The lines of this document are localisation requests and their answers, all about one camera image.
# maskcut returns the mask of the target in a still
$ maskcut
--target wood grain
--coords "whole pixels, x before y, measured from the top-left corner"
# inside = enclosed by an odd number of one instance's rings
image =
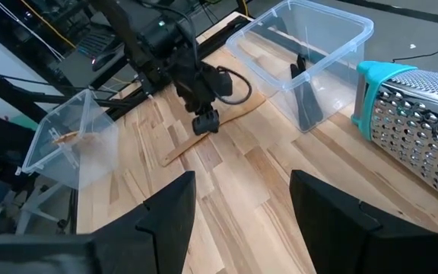
[[[248,75],[225,48],[205,61]],[[237,79],[234,87],[238,97],[246,92]],[[154,98],[117,121],[119,166],[79,192],[79,233],[100,228],[195,170],[195,226],[184,273],[314,273],[288,193],[292,169],[438,232],[438,193],[361,137],[349,120],[352,105],[303,134],[267,101],[163,167],[160,159],[193,137],[192,116],[171,86]],[[214,106],[222,113],[230,107]]]

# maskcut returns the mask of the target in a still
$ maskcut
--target gray floor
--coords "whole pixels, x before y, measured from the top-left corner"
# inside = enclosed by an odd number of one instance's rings
[[[362,8],[336,0],[313,0],[320,4],[328,5],[354,14],[371,19],[375,24],[374,35],[367,41],[365,49],[365,59],[391,62],[393,58],[416,56],[420,54],[432,53],[438,50],[438,24],[408,18],[401,15],[390,14],[384,11],[376,11],[369,8]],[[433,0],[375,0],[377,2],[396,5],[405,8],[412,8],[418,11],[425,11],[438,14],[438,1]],[[279,3],[278,0],[254,0],[249,4],[250,14],[258,17],[269,8]],[[223,0],[212,5],[210,9],[218,18],[228,15],[236,7],[235,0]],[[197,27],[197,32],[208,29],[212,23],[209,21],[203,10],[199,10],[193,15],[193,21]],[[410,65],[416,65],[420,69],[438,72],[438,55],[405,61]],[[123,68],[116,77],[123,81],[131,81],[134,72],[130,67]],[[105,84],[107,87],[120,89],[122,84],[110,80]],[[45,204],[44,209],[58,217],[65,218],[67,215],[69,191],[62,191],[61,195],[53,197]],[[29,233],[53,234],[55,226],[48,222],[36,218],[32,221]]]

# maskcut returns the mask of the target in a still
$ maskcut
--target clear plastic bin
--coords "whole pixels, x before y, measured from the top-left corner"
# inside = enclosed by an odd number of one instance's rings
[[[249,79],[302,132],[355,98],[356,66],[373,22],[302,0],[287,0],[235,33],[227,48]],[[297,58],[301,74],[292,73]]]
[[[75,189],[118,164],[118,127],[84,90],[42,119],[21,168]]]

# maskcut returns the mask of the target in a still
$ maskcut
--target cheese grater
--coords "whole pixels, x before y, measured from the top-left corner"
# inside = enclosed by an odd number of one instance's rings
[[[438,73],[365,61],[353,123],[438,191]]]

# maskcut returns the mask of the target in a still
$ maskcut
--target wooden spatula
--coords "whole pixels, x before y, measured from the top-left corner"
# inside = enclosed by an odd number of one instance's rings
[[[261,95],[259,92],[253,92],[251,97],[243,104],[232,106],[225,110],[223,113],[220,113],[219,117],[221,120],[221,125],[233,119],[241,117],[247,113],[250,113],[261,104],[263,104],[263,102],[265,102],[265,98],[263,97],[263,95]],[[209,134],[209,132],[199,136],[193,135],[187,141],[174,148],[170,153],[168,153],[164,158],[160,160],[160,164],[162,165],[162,167],[166,167],[171,161],[175,160],[175,158],[179,157],[183,152],[191,148],[196,142],[202,140],[202,138],[207,136],[207,134]]]

